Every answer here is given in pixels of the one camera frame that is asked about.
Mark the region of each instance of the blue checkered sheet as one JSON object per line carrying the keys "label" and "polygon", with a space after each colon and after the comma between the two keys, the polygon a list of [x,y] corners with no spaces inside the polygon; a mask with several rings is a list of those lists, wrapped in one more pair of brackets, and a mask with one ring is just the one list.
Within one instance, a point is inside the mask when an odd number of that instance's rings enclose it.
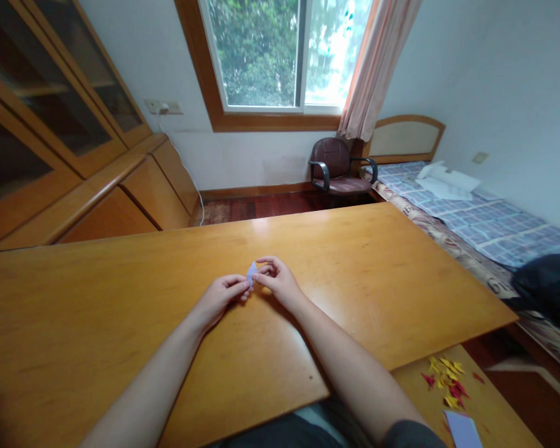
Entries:
{"label": "blue checkered sheet", "polygon": [[560,228],[526,213],[503,199],[471,201],[439,199],[420,185],[402,179],[417,175],[425,162],[379,166],[378,180],[427,214],[441,219],[475,250],[497,263],[519,268],[542,255],[560,254]]}

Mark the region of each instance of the pink curtain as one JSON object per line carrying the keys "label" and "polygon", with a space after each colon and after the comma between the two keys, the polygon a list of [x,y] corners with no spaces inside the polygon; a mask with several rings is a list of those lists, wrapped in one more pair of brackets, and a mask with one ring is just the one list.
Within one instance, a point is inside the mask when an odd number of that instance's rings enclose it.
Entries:
{"label": "pink curtain", "polygon": [[373,0],[338,133],[369,141],[421,0]]}

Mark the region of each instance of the white wall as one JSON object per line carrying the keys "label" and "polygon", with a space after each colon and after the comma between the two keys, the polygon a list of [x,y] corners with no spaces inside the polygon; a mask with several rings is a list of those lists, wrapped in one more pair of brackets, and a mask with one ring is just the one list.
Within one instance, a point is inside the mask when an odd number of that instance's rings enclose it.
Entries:
{"label": "white wall", "polygon": [[507,0],[442,107],[436,159],[560,226],[560,0]]}
{"label": "white wall", "polygon": [[[162,122],[199,189],[306,179],[334,133],[213,133],[173,0],[80,1],[153,130],[143,99],[180,101]],[[436,157],[560,226],[560,0],[425,0],[380,117],[402,113],[443,121]]]}
{"label": "white wall", "polygon": [[173,0],[81,0],[85,12],[154,131],[146,98],[178,100],[162,117],[200,190],[307,179],[313,144],[335,132],[213,133]]}
{"label": "white wall", "polygon": [[[440,100],[497,3],[460,0],[452,7],[452,0],[426,0],[382,116],[422,113],[442,119]],[[156,119],[143,99],[180,101],[185,114],[163,117],[162,123],[172,132],[200,190],[302,182],[313,143],[335,135],[212,133],[173,0],[81,0],[81,4],[153,130]]]}

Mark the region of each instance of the tree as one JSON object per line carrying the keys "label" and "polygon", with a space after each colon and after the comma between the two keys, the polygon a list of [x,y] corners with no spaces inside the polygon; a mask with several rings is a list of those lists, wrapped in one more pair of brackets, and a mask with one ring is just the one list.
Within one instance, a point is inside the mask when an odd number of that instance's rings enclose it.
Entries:
{"label": "tree", "polygon": [[294,106],[298,0],[208,0],[229,105]]}

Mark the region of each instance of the glass cabinet door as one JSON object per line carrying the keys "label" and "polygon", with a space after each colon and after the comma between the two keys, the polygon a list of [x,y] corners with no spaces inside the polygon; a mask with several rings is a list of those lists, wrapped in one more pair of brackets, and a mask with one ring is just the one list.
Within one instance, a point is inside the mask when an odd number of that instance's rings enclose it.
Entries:
{"label": "glass cabinet door", "polygon": [[16,0],[0,0],[0,99],[84,177],[126,150]]}
{"label": "glass cabinet door", "polygon": [[22,0],[128,147],[151,130],[77,0]]}
{"label": "glass cabinet door", "polygon": [[0,104],[0,239],[81,181]]}

